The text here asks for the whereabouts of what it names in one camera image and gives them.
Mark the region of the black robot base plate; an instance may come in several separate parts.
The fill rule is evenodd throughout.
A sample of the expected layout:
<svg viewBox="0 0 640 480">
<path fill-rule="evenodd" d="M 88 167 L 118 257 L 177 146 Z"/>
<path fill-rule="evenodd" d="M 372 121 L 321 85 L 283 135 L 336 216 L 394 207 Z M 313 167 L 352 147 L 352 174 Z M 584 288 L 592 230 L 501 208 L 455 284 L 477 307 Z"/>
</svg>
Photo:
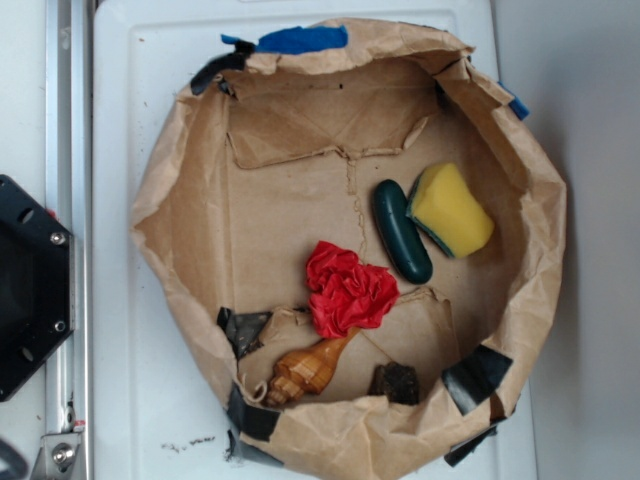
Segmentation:
<svg viewBox="0 0 640 480">
<path fill-rule="evenodd" d="M 1 400 L 10 400 L 71 333 L 73 235 L 1 176 Z"/>
</svg>

